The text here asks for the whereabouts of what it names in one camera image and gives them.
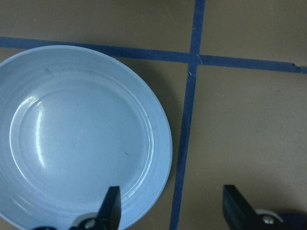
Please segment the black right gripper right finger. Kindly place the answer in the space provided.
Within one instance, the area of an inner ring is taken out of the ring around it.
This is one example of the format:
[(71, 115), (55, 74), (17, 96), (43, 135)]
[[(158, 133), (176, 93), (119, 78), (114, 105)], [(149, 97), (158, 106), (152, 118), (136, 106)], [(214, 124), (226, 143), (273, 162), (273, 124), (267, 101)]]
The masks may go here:
[(257, 214), (234, 185), (223, 186), (223, 216), (231, 230), (254, 230)]

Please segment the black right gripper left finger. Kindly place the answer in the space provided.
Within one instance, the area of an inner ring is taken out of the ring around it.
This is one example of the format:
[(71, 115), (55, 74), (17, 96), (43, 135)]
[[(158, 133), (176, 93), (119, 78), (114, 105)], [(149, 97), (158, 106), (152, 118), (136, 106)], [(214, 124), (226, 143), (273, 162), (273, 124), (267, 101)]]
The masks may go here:
[(99, 230), (118, 230), (121, 220), (121, 194), (119, 186), (109, 187), (97, 214)]

